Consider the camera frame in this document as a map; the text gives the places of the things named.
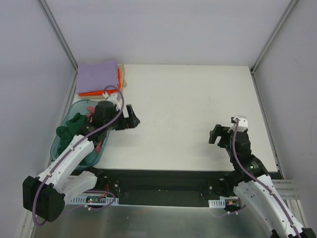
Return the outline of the lilac purple t shirt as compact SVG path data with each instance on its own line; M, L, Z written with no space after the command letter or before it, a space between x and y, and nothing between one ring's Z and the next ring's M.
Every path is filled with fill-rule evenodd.
M78 64L76 94L101 91L110 85L120 88L116 60Z

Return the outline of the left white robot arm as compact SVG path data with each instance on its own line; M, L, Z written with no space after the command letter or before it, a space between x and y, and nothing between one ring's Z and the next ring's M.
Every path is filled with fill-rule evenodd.
M23 207L32 213L36 226L41 225L38 218L44 222L55 221L77 195L87 190L101 192L105 181L95 172L83 171L76 178L68 177L109 131L132 129L140 124L131 105L109 100L98 102L94 112L83 119L59 157L36 177L28 176L22 184Z

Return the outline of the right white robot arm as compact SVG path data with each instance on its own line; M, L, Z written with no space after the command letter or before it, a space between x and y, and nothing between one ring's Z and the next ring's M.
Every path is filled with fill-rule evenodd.
M270 238L315 238L311 228L306 228L289 210L274 187L271 176L251 150L247 129L215 125L210 131L209 143L220 141L234 170L213 186L216 194L236 195L250 209Z

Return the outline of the pink red t shirt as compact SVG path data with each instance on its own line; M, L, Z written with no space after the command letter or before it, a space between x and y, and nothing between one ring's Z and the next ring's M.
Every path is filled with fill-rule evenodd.
M94 115L95 113L95 107L92 107L92 106L88 106L87 107L87 113L86 113L86 117L89 119L90 122L92 122L92 116ZM101 150L101 147L103 145L103 141L99 142L97 144L97 146L95 147L95 151L97 154L100 153L100 150Z

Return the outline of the folded beige t shirt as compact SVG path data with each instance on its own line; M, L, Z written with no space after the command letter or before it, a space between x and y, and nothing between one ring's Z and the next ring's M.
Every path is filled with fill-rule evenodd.
M127 86L125 67L123 64L119 64L118 69L120 71L121 90L123 90Z

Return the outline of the dark green t shirt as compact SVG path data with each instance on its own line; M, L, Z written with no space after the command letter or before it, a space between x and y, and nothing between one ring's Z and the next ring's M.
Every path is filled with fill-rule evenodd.
M87 120L86 115L76 113L72 119L66 121L64 126L57 127L56 134L59 137L58 156L67 148L77 131Z

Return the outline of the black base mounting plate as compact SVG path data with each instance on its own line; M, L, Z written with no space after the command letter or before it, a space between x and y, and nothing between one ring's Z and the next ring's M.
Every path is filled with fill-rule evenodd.
M238 183L251 181L237 171L86 170L97 177L92 191L109 191L120 205L208 207L210 200L233 196Z

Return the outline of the right aluminium corner post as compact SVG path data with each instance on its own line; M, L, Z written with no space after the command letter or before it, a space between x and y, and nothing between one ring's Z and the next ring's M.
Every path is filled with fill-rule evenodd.
M290 18L291 14L297 7L300 0L290 0L287 4L287 7L283 11L281 17L279 18L277 24L273 28L271 34L269 35L268 39L266 40L263 48L261 49L258 57L256 58L255 62L250 67L251 75L254 75L256 70L259 68L261 62L263 61L266 54L269 52L270 48L273 46L274 41L277 39L279 33L283 29L284 25L286 24L287 20Z

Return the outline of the aluminium corner post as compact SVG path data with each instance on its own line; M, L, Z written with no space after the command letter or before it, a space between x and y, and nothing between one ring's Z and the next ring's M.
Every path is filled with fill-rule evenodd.
M277 24L273 28L271 34L269 35L268 39L266 40L263 48L261 49L258 57L256 58L255 62L250 67L251 75L254 75L256 70L259 68L261 62L263 61L266 54L269 52L270 48L273 46L274 41L277 39L279 33L283 29L284 25L286 24L287 20L290 18L291 14L297 7L300 0L290 0L287 4L287 7L283 11L281 17L279 18Z
M77 72L78 71L78 64L76 62L76 59L58 25L58 22L56 21L53 12L51 10L51 8L48 5L48 2L46 0L38 0L38 3L45 15L45 17L47 18L51 28L54 31L54 34L57 38L57 40L59 41L63 51L65 52L69 62L71 63L73 69Z

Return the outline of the left aluminium corner post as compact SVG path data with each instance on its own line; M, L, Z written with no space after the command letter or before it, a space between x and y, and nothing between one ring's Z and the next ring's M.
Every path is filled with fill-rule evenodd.
M77 72L78 71L78 64L76 62L76 59L58 25L58 22L56 21L53 12L51 10L51 8L48 5L48 2L46 0L38 0L38 3L45 15L45 17L47 18L51 28L54 31L54 34L57 38L57 40L59 41L63 51L65 52L69 62L71 63L73 69Z

